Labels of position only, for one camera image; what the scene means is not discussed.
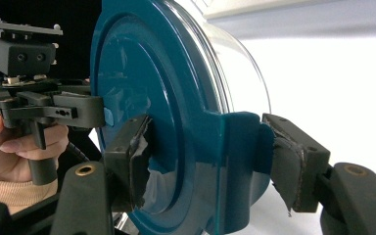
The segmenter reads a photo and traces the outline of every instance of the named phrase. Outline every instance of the teal lid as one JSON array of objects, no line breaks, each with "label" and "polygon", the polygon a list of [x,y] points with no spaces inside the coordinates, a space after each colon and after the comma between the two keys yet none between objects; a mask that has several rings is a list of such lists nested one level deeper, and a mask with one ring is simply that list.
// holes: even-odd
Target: teal lid
[{"label": "teal lid", "polygon": [[92,93],[102,96],[103,151],[122,125],[153,120],[142,234],[221,234],[249,221],[269,182],[273,133],[253,113],[229,113],[214,51],[173,1],[103,2],[93,37]]}]

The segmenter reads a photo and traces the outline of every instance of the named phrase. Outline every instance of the hand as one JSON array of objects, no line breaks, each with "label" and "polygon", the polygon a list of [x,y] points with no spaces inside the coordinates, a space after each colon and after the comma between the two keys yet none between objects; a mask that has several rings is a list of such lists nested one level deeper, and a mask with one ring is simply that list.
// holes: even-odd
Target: hand
[{"label": "hand", "polygon": [[57,158],[69,144],[69,129],[64,125],[54,125],[44,130],[46,150],[35,146],[33,136],[15,138],[14,130],[3,125],[0,116],[0,181],[28,182],[31,174],[28,159],[42,160]]}]

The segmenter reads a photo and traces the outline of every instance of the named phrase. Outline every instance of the beige sleeve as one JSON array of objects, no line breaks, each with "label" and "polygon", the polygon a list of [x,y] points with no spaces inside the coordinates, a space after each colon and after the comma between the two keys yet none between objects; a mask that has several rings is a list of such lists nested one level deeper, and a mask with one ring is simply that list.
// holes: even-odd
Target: beige sleeve
[{"label": "beige sleeve", "polygon": [[56,194],[57,186],[57,180],[42,186],[33,185],[31,181],[0,181],[0,203],[8,206],[10,214],[19,212]]}]

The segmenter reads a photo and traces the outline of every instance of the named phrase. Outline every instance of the black metal bracket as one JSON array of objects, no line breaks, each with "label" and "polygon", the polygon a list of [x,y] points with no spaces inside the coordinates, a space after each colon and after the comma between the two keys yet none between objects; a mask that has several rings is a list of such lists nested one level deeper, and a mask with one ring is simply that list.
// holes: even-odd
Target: black metal bracket
[{"label": "black metal bracket", "polygon": [[0,75],[18,82],[18,76],[46,74],[56,64],[57,45],[34,41],[33,33],[63,35],[57,24],[52,29],[5,23],[0,19]]},{"label": "black metal bracket", "polygon": [[51,234],[114,234],[103,164],[88,162],[69,169]]},{"label": "black metal bracket", "polygon": [[324,234],[376,234],[376,174],[328,164],[329,151],[283,117],[263,115],[276,134],[271,178],[288,209],[316,212]]},{"label": "black metal bracket", "polygon": [[127,121],[115,140],[106,148],[103,162],[113,181],[114,212],[132,212],[144,205],[143,194],[149,179],[151,119],[146,116]]},{"label": "black metal bracket", "polygon": [[[66,92],[68,89],[55,79],[17,87],[0,85],[0,115],[4,126],[18,127],[23,135],[31,133],[35,145],[41,149],[46,147],[44,128],[52,123],[83,128],[103,126],[103,99]],[[48,184],[57,177],[52,159],[29,161],[29,166],[36,185]]]}]

